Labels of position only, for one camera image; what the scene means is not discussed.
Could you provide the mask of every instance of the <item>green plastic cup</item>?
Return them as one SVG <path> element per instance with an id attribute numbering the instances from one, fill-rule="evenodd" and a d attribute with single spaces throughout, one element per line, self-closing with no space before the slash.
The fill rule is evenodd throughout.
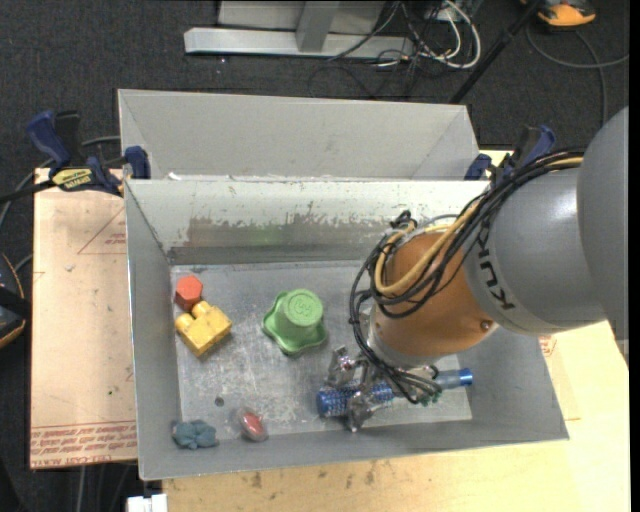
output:
<path id="1" fill-rule="evenodd" d="M 310 290 L 280 292 L 262 321 L 262 329 L 285 354 L 296 355 L 327 339 L 323 313 L 322 301 Z"/>

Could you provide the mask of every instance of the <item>yellow block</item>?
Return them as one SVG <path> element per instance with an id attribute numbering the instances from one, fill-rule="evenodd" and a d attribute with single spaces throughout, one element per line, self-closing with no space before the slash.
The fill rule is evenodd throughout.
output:
<path id="1" fill-rule="evenodd" d="M 198 357 L 229 334 L 231 325 L 227 315 L 204 300 L 193 306 L 191 314 L 184 313 L 175 321 L 182 340 Z"/>

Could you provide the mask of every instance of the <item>wire bundle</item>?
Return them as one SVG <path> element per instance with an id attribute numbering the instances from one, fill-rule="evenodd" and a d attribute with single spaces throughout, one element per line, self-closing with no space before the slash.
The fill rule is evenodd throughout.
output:
<path id="1" fill-rule="evenodd" d="M 382 239 L 364 261 L 351 287 L 349 297 L 349 318 L 353 332 L 362 353 L 378 368 L 382 374 L 393 382 L 407 400 L 420 403 L 416 399 L 415 389 L 428 393 L 430 396 L 441 392 L 439 386 L 429 379 L 423 379 L 405 370 L 392 367 L 382 361 L 368 346 L 360 326 L 360 311 L 367 300 L 373 298 L 382 314 L 389 318 L 405 318 L 425 306 L 435 295 L 444 290 L 455 278 L 463 262 L 475 245 L 472 236 L 485 222 L 491 222 L 500 207 L 520 187 L 532 179 L 555 170 L 572 168 L 582 161 L 583 150 L 566 149 L 542 156 L 526 166 L 514 169 L 503 176 L 502 180 L 473 198 L 456 216 L 454 222 L 444 228 L 440 239 L 420 258 L 420 260 L 403 277 L 392 284 L 383 282 L 384 267 L 402 239 L 417 228 L 417 222 L 411 218 L 408 211 L 403 212 L 396 222 L 392 223 L 393 230 L 385 233 Z M 429 226 L 427 232 L 442 230 L 443 226 Z M 450 265 L 458 251 L 466 245 L 465 253 L 458 263 L 451 277 L 443 283 L 445 270 Z M 368 289 L 358 290 L 360 281 L 368 273 L 370 286 Z M 405 305 L 401 311 L 391 311 L 390 306 Z"/>
<path id="2" fill-rule="evenodd" d="M 355 44 L 351 48 L 348 48 L 338 55 L 327 59 L 323 66 L 316 69 L 307 80 L 307 89 L 309 91 L 309 95 L 312 97 L 316 97 L 313 88 L 313 81 L 315 80 L 315 78 L 322 73 L 327 73 L 330 71 L 337 71 L 342 74 L 348 75 L 362 90 L 362 92 L 364 92 L 367 98 L 378 99 L 378 95 L 382 92 L 384 87 L 394 76 L 396 76 L 399 69 L 401 67 L 404 67 L 401 66 L 401 64 L 408 63 L 408 66 L 404 70 L 405 84 L 403 87 L 405 89 L 404 94 L 408 95 L 415 85 L 416 72 L 425 71 L 422 65 L 425 61 L 437 62 L 441 64 L 444 69 L 449 70 L 469 69 L 478 63 L 481 54 L 480 36 L 469 16 L 454 2 L 448 0 L 441 2 L 429 13 L 426 19 L 422 19 L 421 17 L 417 16 L 416 13 L 414 13 L 407 5 L 408 4 L 406 2 L 392 2 L 389 6 L 388 14 L 377 28 L 363 37 L 357 44 Z M 464 23 L 469 26 L 469 30 L 472 36 L 470 45 L 465 44 L 465 39 L 461 33 L 460 28 L 458 27 L 458 24 L 451 17 L 451 10 L 454 10 L 458 14 L 460 19 L 462 19 Z M 448 25 L 450 26 L 450 32 L 452 32 L 455 36 L 455 47 L 445 50 L 436 50 L 433 44 L 429 44 L 427 42 L 427 38 L 430 29 L 436 23 L 436 20 L 438 19 L 441 11 L 444 12 L 447 16 L 448 20 L 446 21 L 446 23 L 448 23 Z M 374 36 L 378 35 L 384 28 L 389 26 L 389 24 L 398 15 L 399 12 L 402 13 L 402 17 L 405 22 L 405 41 L 408 41 L 406 43 L 407 50 L 405 51 L 404 47 L 402 50 L 399 50 L 397 48 L 384 50 L 378 54 L 377 58 L 365 61 L 365 64 L 367 66 L 373 66 L 376 69 L 393 67 L 392 72 L 389 73 L 389 75 L 382 81 L 382 83 L 375 90 L 370 90 L 358 78 L 358 76 L 352 69 L 337 65 L 337 61 L 342 59 L 343 57 L 351 55 L 359 48 L 361 48 L 365 43 L 370 41 Z M 417 26 L 418 23 L 422 23 L 422 26 L 419 28 Z M 471 49 L 473 49 L 473 55 L 467 55 L 466 60 L 461 59 L 462 55 L 468 54 Z"/>

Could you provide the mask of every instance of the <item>blue plastic object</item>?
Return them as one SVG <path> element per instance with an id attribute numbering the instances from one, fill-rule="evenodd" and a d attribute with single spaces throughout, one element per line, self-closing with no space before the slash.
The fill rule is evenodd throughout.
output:
<path id="1" fill-rule="evenodd" d="M 177 423 L 171 436 L 178 446 L 190 450 L 210 448 L 219 444 L 216 429 L 202 420 Z"/>
<path id="2" fill-rule="evenodd" d="M 491 157 L 489 155 L 485 155 L 484 153 L 480 153 L 471 165 L 469 169 L 467 169 L 467 173 L 464 175 L 464 179 L 469 180 L 479 180 L 484 176 L 485 171 L 491 165 Z"/>
<path id="3" fill-rule="evenodd" d="M 461 370 L 446 370 L 438 374 L 436 383 L 442 389 L 455 389 L 460 386 L 471 386 L 471 384 L 473 384 L 473 374 L 469 368 L 462 368 Z"/>
<path id="4" fill-rule="evenodd" d="M 151 178 L 151 166 L 147 153 L 140 146 L 130 146 L 124 150 L 124 159 L 131 166 L 132 177 L 148 180 Z"/>
<path id="5" fill-rule="evenodd" d="M 56 134 L 53 119 L 53 112 L 46 110 L 36 115 L 27 125 L 27 134 L 29 134 L 31 142 L 40 151 L 53 158 L 56 163 L 55 167 L 51 168 L 50 178 L 61 167 L 69 165 L 71 160 L 71 155 Z"/>
<path id="6" fill-rule="evenodd" d="M 340 389 L 324 387 L 316 395 L 318 414 L 324 418 L 334 418 L 347 415 L 347 402 L 358 391 L 357 384 L 351 383 Z M 373 396 L 380 403 L 391 402 L 394 399 L 391 386 L 382 381 L 373 386 Z"/>
<path id="7" fill-rule="evenodd" d="M 536 158 L 548 154 L 555 143 L 556 136 L 548 126 L 542 124 L 537 128 L 526 127 L 518 141 L 516 151 L 511 158 L 507 159 L 500 179 L 508 176 L 514 167 L 524 167 Z"/>
<path id="8" fill-rule="evenodd" d="M 435 381 L 443 390 L 455 389 L 460 386 L 471 386 L 473 374 L 469 368 L 446 370 L 440 372 Z M 358 391 L 358 385 L 355 381 L 338 389 L 328 386 L 321 388 L 316 395 L 318 414 L 324 418 L 346 416 L 347 403 L 356 391 Z M 372 392 L 374 398 L 381 404 L 389 403 L 395 398 L 393 389 L 386 381 L 378 382 L 373 386 Z"/>

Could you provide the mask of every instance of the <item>table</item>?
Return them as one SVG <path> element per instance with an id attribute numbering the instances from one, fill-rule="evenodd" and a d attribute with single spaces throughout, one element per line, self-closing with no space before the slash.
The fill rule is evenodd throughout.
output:
<path id="1" fill-rule="evenodd" d="M 36 196 L 34 469 L 135 457 L 119 201 L 59 190 Z M 73 309 L 46 295 L 56 287 L 66 290 Z M 89 326 L 86 339 L 69 339 L 64 315 Z M 52 325 L 59 322 L 57 335 L 43 329 L 46 317 Z M 100 338 L 105 325 L 115 329 L 108 343 Z M 91 336 L 102 344 L 92 348 Z M 545 343 L 569 441 L 166 480 L 169 510 L 628 510 L 629 372 L 609 326 L 570 331 Z M 79 358 L 85 364 L 74 367 Z M 78 387 L 82 379 L 92 386 Z M 71 389 L 80 391 L 70 396 Z M 55 416 L 49 425 L 38 423 L 43 413 Z M 50 428 L 38 434 L 43 426 Z"/>

